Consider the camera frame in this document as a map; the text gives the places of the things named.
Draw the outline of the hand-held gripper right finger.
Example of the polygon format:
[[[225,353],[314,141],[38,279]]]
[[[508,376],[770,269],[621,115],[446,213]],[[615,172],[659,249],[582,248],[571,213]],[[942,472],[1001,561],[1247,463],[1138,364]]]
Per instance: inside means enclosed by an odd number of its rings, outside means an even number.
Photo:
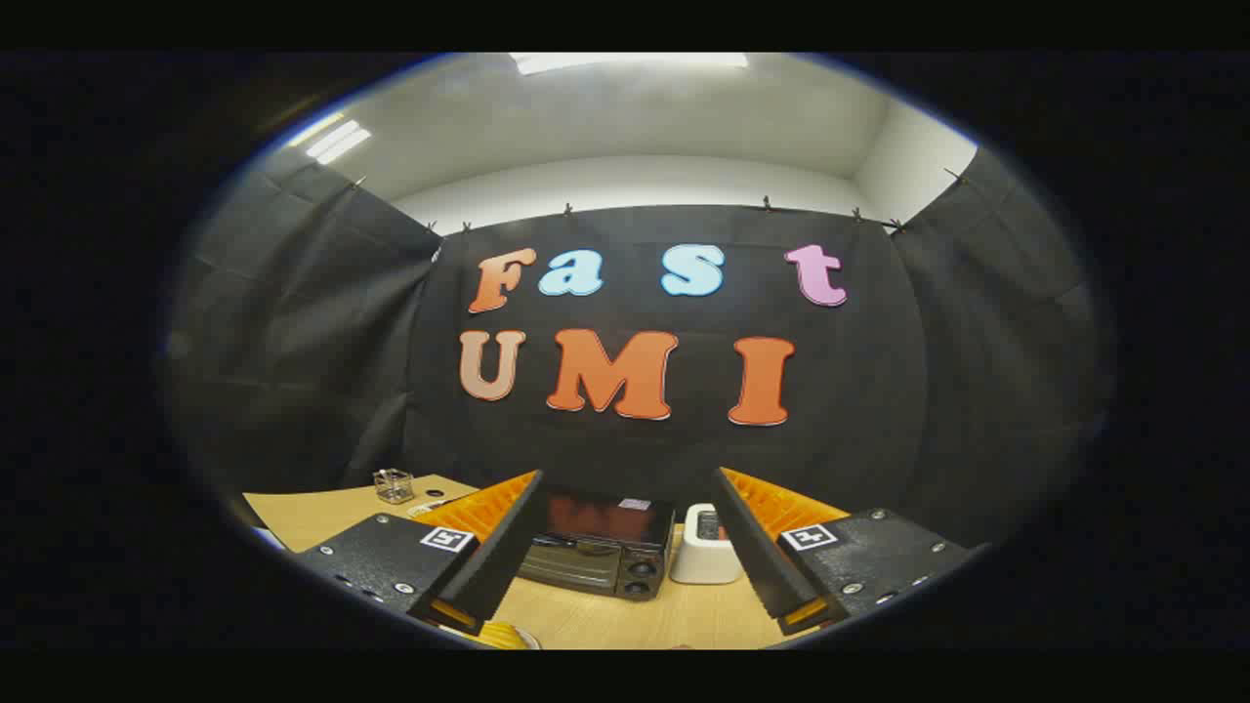
[[[940,580],[986,545],[960,545],[892,509],[848,513],[719,468],[712,504],[782,635],[866,615]]]

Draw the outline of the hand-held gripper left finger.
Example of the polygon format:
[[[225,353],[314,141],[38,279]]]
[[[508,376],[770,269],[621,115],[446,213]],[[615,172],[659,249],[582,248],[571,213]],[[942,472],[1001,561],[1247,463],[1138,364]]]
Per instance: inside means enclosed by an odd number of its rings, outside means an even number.
[[[398,615],[478,635],[544,528],[545,475],[528,472],[419,517],[366,517],[292,559]]]

